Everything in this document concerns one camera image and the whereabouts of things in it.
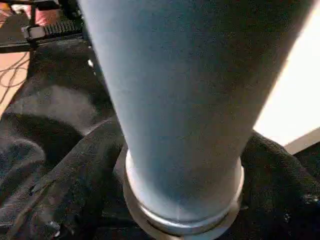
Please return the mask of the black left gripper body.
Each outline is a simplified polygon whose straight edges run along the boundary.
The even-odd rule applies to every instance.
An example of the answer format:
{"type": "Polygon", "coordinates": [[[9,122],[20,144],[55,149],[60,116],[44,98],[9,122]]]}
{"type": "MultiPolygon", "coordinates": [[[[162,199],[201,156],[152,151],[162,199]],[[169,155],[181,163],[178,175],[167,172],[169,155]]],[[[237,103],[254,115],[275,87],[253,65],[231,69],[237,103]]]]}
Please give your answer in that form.
{"type": "Polygon", "coordinates": [[[35,50],[41,45],[61,40],[81,38],[85,29],[85,22],[77,0],[2,0],[0,12],[4,15],[4,8],[15,14],[13,6],[30,7],[30,19],[27,26],[21,28],[24,40],[5,42],[0,44],[2,54],[27,52],[35,50]],[[62,20],[54,23],[37,23],[37,14],[53,10],[62,11],[62,20]]]}

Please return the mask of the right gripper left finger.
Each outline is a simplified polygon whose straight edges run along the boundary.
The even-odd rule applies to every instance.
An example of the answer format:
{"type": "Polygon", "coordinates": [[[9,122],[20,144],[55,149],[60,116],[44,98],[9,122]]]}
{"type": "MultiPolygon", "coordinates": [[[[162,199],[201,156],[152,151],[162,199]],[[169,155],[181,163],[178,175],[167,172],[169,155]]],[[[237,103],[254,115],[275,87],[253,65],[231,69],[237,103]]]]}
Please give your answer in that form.
{"type": "Polygon", "coordinates": [[[91,240],[124,136],[105,121],[30,190],[31,202],[16,217],[8,240],[91,240]]]}

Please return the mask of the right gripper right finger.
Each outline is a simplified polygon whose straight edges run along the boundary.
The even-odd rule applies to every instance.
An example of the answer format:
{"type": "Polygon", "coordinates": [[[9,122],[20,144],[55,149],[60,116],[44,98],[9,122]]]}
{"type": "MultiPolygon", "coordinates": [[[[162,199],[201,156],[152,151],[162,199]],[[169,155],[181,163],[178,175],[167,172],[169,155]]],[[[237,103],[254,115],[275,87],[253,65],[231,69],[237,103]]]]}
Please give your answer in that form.
{"type": "Polygon", "coordinates": [[[240,212],[224,240],[318,240],[320,183],[281,145],[254,131],[241,154],[240,212]]]}

